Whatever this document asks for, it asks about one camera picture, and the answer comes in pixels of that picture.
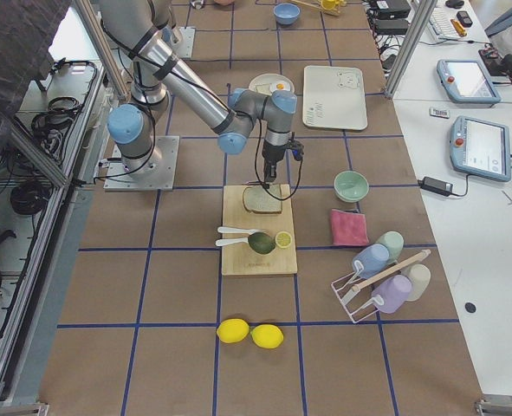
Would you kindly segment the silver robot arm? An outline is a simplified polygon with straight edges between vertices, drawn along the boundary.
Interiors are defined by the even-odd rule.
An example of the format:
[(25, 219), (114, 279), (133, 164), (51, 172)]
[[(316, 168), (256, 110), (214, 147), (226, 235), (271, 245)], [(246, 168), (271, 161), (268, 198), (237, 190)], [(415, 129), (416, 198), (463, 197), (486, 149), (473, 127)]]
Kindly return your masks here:
[(175, 52), (179, 33), (169, 1), (102, 1), (105, 34), (136, 67), (132, 94), (138, 101), (156, 100), (172, 92), (215, 134), (220, 149), (239, 154), (259, 120), (267, 123), (262, 157), (262, 183), (276, 178), (277, 164), (287, 151), (303, 160), (303, 146), (291, 131), (297, 98), (289, 91), (261, 94), (236, 89), (223, 103)]

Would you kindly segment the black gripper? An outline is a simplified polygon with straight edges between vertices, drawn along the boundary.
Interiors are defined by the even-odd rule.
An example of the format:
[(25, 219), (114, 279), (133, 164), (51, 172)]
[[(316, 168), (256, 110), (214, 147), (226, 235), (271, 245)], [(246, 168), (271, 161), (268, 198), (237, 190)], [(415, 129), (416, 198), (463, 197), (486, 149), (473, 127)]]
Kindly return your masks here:
[(276, 180), (276, 166), (283, 160), (287, 150), (287, 145), (273, 145), (268, 141), (264, 141), (262, 156), (264, 159), (264, 183), (265, 187), (270, 187), (271, 181)]

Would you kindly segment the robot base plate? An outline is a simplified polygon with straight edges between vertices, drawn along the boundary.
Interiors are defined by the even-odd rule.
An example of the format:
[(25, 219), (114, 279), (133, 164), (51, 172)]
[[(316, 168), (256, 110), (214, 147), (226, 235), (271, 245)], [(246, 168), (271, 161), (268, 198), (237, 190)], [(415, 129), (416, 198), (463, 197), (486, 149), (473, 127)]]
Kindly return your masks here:
[(152, 156), (144, 165), (143, 159), (122, 159), (114, 145), (111, 162), (103, 185), (106, 192), (171, 191), (174, 185), (178, 158), (178, 136), (155, 136)]

